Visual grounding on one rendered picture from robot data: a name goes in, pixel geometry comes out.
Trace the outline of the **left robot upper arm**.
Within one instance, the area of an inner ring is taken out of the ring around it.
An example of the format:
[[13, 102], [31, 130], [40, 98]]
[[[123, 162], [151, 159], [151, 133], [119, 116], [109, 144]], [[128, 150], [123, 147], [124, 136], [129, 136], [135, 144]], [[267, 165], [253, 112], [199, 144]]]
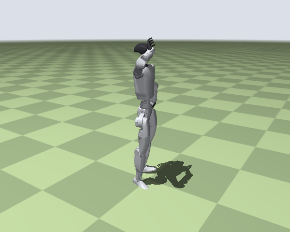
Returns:
[[[151, 65], [152, 65], [154, 72], [155, 72], [155, 66], [153, 64], [151, 64]], [[154, 78], [154, 80], [155, 80], [155, 78]], [[158, 83], [154, 82], [154, 91], [156, 91], [158, 89], [158, 86], [159, 86]]]

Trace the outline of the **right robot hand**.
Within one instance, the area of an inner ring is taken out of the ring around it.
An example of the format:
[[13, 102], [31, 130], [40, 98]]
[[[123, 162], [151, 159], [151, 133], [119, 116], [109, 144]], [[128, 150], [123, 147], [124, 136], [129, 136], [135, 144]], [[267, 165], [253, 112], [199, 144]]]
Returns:
[[153, 41], [153, 39], [152, 40], [150, 40], [150, 39], [152, 39], [152, 37], [147, 40], [147, 50], [151, 50], [152, 47], [155, 46], [155, 44], [151, 46], [151, 44], [154, 42], [151, 42], [151, 41]]

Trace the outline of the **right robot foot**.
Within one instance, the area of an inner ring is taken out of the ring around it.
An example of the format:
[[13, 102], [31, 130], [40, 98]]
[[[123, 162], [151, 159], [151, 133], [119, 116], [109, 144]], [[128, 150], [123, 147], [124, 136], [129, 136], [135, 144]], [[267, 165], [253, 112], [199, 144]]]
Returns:
[[136, 181], [136, 177], [133, 179], [133, 183], [135, 183], [137, 186], [139, 186], [142, 189], [149, 189], [149, 187], [142, 180], [139, 180], [139, 182]]

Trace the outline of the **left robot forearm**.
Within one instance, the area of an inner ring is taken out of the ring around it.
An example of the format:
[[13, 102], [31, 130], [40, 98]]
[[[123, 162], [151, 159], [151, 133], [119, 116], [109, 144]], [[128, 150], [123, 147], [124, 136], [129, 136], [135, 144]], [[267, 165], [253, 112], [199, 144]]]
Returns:
[[152, 105], [152, 106], [157, 101], [157, 92], [158, 92], [157, 90], [154, 91], [154, 96], [153, 96], [153, 98], [150, 99], [151, 100], [150, 105]]

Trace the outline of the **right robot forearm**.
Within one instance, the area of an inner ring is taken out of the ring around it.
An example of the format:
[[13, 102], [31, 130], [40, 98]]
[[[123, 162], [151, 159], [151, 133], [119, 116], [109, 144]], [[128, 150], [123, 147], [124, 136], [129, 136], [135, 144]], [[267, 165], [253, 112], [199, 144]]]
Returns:
[[[139, 58], [143, 59], [144, 61], [148, 62], [154, 55], [155, 50], [152, 48], [151, 50], [147, 50], [144, 54], [142, 54]], [[138, 59], [139, 59], [138, 58]], [[137, 61], [138, 61], [137, 59]], [[136, 62], [137, 62], [136, 61]]]

